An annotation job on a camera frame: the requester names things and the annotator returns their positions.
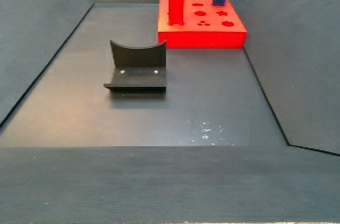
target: metal surface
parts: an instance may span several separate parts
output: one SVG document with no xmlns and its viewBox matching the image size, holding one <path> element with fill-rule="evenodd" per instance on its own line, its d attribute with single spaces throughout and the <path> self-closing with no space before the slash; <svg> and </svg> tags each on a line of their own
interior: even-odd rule
<svg viewBox="0 0 340 224">
<path fill-rule="evenodd" d="M 4 223 L 340 222 L 339 157 L 244 147 L 0 149 Z"/>
<path fill-rule="evenodd" d="M 243 50 L 168 50 L 167 95 L 103 87 L 111 39 L 153 45 L 157 13 L 157 5 L 92 9 L 1 129 L 1 146 L 285 145 Z"/>
<path fill-rule="evenodd" d="M 67 41 L 89 0 L 0 0 L 0 123 Z"/>
<path fill-rule="evenodd" d="M 232 0 L 287 138 L 340 153 L 340 0 Z"/>
</svg>

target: red peg board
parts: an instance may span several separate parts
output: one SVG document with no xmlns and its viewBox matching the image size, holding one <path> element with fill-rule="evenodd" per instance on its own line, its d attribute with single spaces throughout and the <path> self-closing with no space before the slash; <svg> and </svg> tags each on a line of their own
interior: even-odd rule
<svg viewBox="0 0 340 224">
<path fill-rule="evenodd" d="M 211 0 L 184 0 L 183 20 L 169 25 L 169 0 L 161 0 L 159 42 L 168 48 L 243 48 L 247 29 L 229 1 L 212 6 Z"/>
</svg>

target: curved cutout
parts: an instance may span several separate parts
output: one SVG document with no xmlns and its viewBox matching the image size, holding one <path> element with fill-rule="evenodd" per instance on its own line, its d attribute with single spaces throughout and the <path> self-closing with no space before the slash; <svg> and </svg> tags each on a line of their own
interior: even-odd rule
<svg viewBox="0 0 340 224">
<path fill-rule="evenodd" d="M 128 47 L 111 41 L 111 46 L 116 68 L 167 65 L 167 41 L 148 47 Z"/>
</svg>

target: black bracket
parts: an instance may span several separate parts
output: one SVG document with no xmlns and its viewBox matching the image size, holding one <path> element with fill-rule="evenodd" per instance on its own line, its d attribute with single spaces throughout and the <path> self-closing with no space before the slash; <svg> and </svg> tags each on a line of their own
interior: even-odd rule
<svg viewBox="0 0 340 224">
<path fill-rule="evenodd" d="M 167 90 L 167 42 L 145 48 L 129 48 L 111 41 L 115 60 L 111 91 Z"/>
</svg>

